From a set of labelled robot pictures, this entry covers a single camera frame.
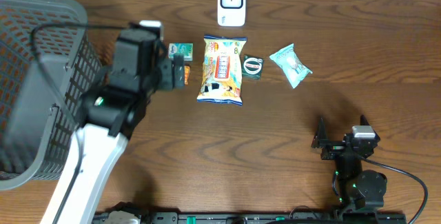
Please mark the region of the green Zam-Buk tin box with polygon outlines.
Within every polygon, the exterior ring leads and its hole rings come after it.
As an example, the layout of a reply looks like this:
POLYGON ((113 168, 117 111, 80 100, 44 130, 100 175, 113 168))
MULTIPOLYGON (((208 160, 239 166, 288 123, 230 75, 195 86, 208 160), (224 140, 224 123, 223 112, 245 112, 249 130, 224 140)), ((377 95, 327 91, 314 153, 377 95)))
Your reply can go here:
POLYGON ((259 57, 245 55, 242 63, 242 75, 251 79, 260 80, 264 60, 259 57))

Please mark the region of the light green candy packet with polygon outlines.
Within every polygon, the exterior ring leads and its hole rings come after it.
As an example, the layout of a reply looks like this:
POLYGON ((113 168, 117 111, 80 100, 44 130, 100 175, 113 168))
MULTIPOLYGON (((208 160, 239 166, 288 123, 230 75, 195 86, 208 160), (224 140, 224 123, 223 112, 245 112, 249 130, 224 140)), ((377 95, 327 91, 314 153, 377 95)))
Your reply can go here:
POLYGON ((293 43, 271 54, 269 58, 282 69, 292 88, 296 88, 308 74, 313 73, 297 57, 293 43))

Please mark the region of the teal silver small box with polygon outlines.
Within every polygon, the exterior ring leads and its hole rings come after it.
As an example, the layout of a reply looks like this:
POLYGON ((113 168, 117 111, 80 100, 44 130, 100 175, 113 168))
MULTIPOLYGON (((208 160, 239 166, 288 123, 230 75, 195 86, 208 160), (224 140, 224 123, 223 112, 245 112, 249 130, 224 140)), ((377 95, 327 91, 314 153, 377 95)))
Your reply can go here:
POLYGON ((168 57, 172 59, 175 54, 182 54, 185 61, 193 61, 193 51, 192 43, 171 43, 169 44, 168 57))

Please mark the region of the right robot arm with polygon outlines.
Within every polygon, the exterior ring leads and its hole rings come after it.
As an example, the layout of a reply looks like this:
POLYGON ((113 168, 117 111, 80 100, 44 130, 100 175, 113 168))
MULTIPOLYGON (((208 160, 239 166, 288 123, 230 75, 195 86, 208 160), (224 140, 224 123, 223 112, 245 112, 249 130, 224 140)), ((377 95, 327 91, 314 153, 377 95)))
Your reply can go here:
POLYGON ((336 214, 373 212, 384 206, 386 176, 362 168, 362 160, 373 154, 379 142, 380 137, 364 116, 360 117, 360 124, 353 126, 340 141, 328 138, 325 122, 319 119, 311 146, 322 150, 322 160, 335 162, 331 185, 341 204, 336 214))

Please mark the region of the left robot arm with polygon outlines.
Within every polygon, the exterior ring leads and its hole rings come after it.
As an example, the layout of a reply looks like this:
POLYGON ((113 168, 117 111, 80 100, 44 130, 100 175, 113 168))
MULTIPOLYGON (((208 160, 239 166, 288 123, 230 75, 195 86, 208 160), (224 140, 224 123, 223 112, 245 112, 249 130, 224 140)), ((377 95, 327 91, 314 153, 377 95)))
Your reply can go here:
POLYGON ((42 223, 91 223, 150 97, 185 85, 183 57, 169 59, 160 21, 120 31, 113 64, 100 69, 80 95, 68 157, 42 223))

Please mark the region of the orange small box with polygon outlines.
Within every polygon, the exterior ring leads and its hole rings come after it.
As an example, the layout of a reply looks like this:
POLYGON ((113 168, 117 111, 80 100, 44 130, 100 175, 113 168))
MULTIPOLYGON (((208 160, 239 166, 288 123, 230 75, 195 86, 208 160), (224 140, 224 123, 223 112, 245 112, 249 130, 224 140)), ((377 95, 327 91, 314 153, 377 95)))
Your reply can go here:
POLYGON ((189 74, 191 71, 191 67, 189 65, 185 65, 185 72, 184 72, 184 83, 187 85, 189 83, 189 74))

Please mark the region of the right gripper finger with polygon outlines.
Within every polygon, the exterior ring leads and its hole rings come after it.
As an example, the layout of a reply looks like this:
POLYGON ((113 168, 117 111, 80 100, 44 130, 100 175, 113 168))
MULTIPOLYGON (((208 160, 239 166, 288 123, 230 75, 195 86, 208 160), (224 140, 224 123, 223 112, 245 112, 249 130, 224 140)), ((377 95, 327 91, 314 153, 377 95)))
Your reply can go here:
POLYGON ((313 147, 324 147, 327 143, 327 133, 325 128, 325 122, 322 117, 319 118, 318 127, 316 133, 314 134, 314 139, 312 141, 313 147))
POLYGON ((369 124, 365 115, 360 117, 359 137, 360 138, 376 138, 378 134, 369 124))

